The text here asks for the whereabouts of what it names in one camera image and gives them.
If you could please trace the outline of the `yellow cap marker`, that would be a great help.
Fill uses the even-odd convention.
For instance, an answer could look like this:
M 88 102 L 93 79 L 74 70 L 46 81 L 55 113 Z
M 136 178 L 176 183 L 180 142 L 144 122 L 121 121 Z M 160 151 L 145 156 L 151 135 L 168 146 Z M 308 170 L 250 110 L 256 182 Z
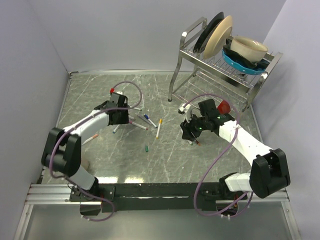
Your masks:
M 161 130 L 162 123 L 163 123 L 163 119 L 161 118 L 158 122 L 158 127 L 157 127 L 157 132 L 156 132 L 156 137 L 155 137 L 157 140 L 160 137 L 160 130 Z

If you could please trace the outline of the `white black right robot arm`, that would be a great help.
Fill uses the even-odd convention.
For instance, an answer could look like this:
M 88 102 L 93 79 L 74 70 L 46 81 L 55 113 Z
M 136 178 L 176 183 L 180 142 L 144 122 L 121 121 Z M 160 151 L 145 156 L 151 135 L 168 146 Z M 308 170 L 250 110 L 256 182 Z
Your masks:
M 198 103 L 201 116 L 192 113 L 193 107 L 183 103 L 178 113 L 184 115 L 180 124 L 182 139 L 195 142 L 203 131 L 215 133 L 231 143 L 248 161 L 248 173 L 230 173 L 219 180 L 219 195 L 232 198 L 236 192 L 253 192 L 264 199 L 291 183 L 287 157 L 280 148 L 272 149 L 242 128 L 230 115 L 230 105 L 224 100 L 216 106 L 213 99 Z

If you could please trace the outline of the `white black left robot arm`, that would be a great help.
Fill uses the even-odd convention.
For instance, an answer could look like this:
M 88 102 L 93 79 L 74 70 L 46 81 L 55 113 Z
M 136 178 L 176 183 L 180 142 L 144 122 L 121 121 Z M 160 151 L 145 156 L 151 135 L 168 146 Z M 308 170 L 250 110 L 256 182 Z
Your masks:
M 82 166 L 82 144 L 99 130 L 129 123 L 127 96 L 113 92 L 110 99 L 96 106 L 87 116 L 89 120 L 79 127 L 80 121 L 63 129 L 52 128 L 47 137 L 41 158 L 43 166 L 68 177 L 74 184 L 82 188 L 81 195 L 88 201 L 101 195 L 99 181 Z

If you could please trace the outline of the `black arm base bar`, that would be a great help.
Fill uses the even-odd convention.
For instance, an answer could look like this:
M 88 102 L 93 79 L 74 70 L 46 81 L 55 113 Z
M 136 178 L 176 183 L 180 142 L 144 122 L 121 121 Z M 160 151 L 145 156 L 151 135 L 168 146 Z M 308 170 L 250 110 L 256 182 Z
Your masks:
M 194 208 L 196 182 L 189 183 L 101 183 L 98 196 L 109 200 L 115 211 L 188 210 Z M 217 201 L 235 201 L 242 191 L 231 192 L 218 182 L 202 183 L 197 208 L 216 211 Z

